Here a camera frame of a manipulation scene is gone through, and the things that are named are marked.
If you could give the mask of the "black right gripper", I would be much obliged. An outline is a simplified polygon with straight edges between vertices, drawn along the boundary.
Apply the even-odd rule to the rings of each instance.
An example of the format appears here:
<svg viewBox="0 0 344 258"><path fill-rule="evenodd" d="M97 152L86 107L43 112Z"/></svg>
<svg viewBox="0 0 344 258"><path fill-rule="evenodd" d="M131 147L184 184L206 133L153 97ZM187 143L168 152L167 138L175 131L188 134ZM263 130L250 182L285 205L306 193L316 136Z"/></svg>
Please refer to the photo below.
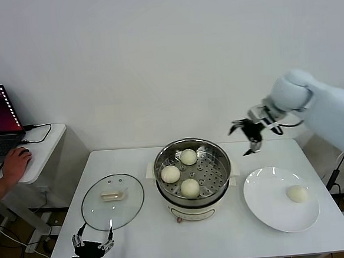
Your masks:
<svg viewBox="0 0 344 258"><path fill-rule="evenodd" d="M231 123L228 135L233 134L233 132L237 128L243 129L244 134L250 141L250 148L243 154L243 156L245 157L251 154L258 153L262 145L263 124L254 123L253 121L246 118L242 120L235 120Z"/></svg>

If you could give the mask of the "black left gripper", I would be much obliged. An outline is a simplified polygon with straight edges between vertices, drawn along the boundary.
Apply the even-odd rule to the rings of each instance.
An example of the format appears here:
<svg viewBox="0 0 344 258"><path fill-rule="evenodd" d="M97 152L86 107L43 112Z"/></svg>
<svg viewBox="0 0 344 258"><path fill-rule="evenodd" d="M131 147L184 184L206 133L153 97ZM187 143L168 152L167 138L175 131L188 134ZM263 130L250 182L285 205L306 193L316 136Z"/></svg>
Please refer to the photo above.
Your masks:
<svg viewBox="0 0 344 258"><path fill-rule="evenodd" d="M113 220L109 222L109 232L107 241L104 244L99 242L83 241L82 234L85 230L86 223L84 223L77 233L72 236L72 243L75 248L75 254L78 258L102 258L105 251L109 251L114 246L113 236Z"/></svg>

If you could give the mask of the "person bare hand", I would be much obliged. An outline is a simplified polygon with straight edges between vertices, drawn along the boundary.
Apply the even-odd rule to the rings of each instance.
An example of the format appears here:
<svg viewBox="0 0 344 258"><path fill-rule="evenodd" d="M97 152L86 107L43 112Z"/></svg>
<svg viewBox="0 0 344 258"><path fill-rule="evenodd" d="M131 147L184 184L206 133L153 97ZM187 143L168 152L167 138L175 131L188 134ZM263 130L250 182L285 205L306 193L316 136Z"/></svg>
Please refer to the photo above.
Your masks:
<svg viewBox="0 0 344 258"><path fill-rule="evenodd" d="M8 187L13 187L23 177L32 155L27 148L10 150L2 168L2 179Z"/></svg>

